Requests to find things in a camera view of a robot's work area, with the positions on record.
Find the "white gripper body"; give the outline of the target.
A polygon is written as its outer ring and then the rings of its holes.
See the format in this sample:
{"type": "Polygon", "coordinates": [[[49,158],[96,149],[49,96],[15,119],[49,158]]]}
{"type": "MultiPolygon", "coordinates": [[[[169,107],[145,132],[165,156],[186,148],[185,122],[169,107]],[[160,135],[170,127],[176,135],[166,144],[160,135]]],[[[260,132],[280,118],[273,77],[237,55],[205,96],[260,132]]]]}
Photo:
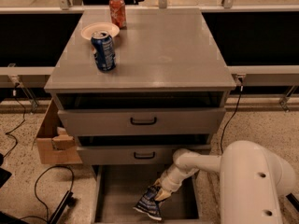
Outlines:
{"type": "Polygon", "coordinates": [[[169,193],[176,192],[182,185],[182,182],[191,175],[191,170],[180,169],[175,164],[172,164],[160,177],[161,188],[169,193]]]}

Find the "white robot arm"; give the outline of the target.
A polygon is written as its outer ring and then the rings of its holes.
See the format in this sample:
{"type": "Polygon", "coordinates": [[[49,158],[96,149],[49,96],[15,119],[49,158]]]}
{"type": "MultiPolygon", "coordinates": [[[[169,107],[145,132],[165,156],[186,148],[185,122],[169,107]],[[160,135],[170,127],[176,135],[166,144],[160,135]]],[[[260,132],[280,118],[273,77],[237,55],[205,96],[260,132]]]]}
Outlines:
{"type": "Polygon", "coordinates": [[[278,198],[292,192],[296,174],[272,151],[250,141],[235,141],[220,156],[179,149],[158,179],[158,201],[176,192],[199,170],[220,174],[221,224],[283,224],[278,198]]]}

